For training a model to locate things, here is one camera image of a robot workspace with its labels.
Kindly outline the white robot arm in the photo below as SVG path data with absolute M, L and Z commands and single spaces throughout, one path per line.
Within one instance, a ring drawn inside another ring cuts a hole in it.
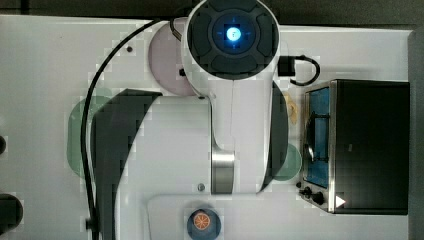
M 202 0 L 180 39 L 191 94 L 127 89 L 93 119 L 102 240 L 241 240 L 285 162 L 278 23 L 261 0 Z

